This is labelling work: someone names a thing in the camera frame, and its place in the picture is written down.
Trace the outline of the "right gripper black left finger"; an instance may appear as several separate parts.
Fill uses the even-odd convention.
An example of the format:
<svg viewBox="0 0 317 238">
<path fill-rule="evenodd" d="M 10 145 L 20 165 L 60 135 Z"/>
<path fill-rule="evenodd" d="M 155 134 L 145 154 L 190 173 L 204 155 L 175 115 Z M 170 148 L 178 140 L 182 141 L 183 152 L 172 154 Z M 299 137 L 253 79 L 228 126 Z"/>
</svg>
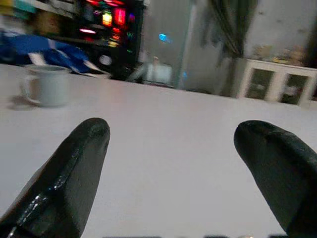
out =
<svg viewBox="0 0 317 238">
<path fill-rule="evenodd" d="M 102 118 L 81 122 L 33 174 L 0 219 L 3 238 L 79 238 L 110 141 Z"/>
</svg>

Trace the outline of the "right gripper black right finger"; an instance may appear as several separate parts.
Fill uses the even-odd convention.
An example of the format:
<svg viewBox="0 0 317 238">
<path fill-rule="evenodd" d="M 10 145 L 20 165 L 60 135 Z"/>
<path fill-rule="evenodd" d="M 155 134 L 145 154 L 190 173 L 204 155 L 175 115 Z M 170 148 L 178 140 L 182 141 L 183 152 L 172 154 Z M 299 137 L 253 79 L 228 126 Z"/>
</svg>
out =
<svg viewBox="0 0 317 238">
<path fill-rule="evenodd" d="M 317 234 L 317 154 L 295 134 L 269 122 L 247 120 L 234 146 L 282 229 Z"/>
</svg>

